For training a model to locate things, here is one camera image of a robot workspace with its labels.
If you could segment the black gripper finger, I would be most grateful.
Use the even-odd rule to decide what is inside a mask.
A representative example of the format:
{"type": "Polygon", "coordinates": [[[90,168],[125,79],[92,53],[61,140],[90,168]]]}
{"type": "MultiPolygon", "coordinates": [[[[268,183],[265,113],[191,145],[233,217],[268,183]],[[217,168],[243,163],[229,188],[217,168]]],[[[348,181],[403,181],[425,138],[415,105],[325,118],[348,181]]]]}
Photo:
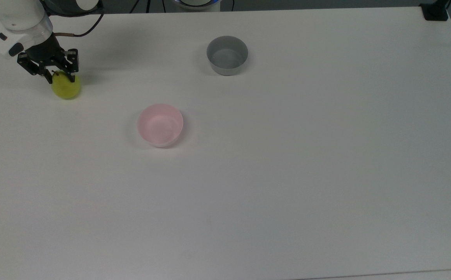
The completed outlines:
{"type": "Polygon", "coordinates": [[[78,49],[62,49],[61,53],[58,69],[69,82],[74,83],[76,79],[75,73],[79,71],[78,49]]]}
{"type": "Polygon", "coordinates": [[[28,54],[22,52],[17,55],[17,63],[31,75],[39,75],[46,79],[49,84],[53,84],[51,72],[46,69],[43,62],[34,62],[28,54]]]}

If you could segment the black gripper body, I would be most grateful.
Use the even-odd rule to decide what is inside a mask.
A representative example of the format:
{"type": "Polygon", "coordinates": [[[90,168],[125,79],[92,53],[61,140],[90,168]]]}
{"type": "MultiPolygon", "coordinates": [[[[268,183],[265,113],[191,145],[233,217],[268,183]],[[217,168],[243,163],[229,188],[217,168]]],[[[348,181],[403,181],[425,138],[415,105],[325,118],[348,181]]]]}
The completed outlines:
{"type": "Polygon", "coordinates": [[[44,42],[31,46],[25,53],[36,63],[43,62],[47,66],[55,66],[58,68],[60,62],[61,46],[55,35],[52,34],[44,42]]]}

